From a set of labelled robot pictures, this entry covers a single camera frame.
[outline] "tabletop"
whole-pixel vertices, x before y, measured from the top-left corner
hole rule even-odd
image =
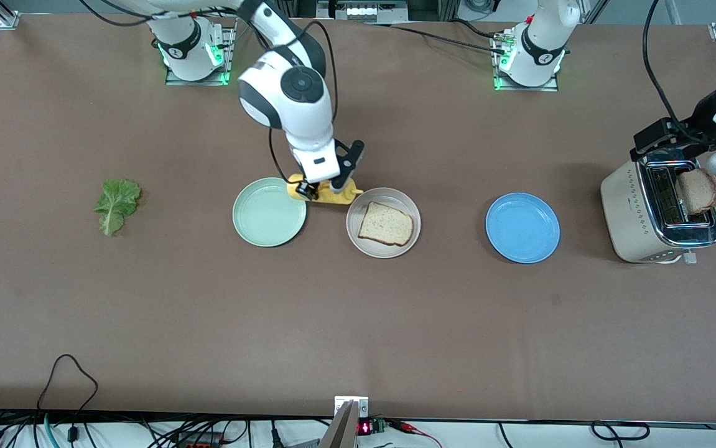
[[[145,27],[70,14],[0,32],[0,408],[34,406],[70,352],[101,383],[96,409],[326,415],[334,395],[365,394],[400,417],[716,422],[716,245],[696,266],[626,264],[600,201],[634,133],[665,116],[641,28],[579,26],[560,90],[522,93],[494,91],[482,51],[325,25],[335,136],[366,143],[358,187],[421,212],[400,258],[358,251],[340,206],[309,204],[284,246],[241,240],[236,195],[276,176],[266,128],[235,82],[165,86]],[[232,79],[259,54],[242,39]],[[704,27],[654,26],[651,61],[679,116],[716,88]],[[93,208],[121,177],[144,195],[107,238]],[[513,191],[559,218],[541,263],[486,238]],[[77,408],[85,381],[63,365],[45,408]]]

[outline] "white mounting bracket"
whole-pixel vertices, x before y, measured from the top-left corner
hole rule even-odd
[[[345,402],[355,401],[360,406],[360,418],[366,419],[369,416],[369,397],[355,397],[351,395],[336,395],[333,400],[333,415],[338,414],[338,410]]]

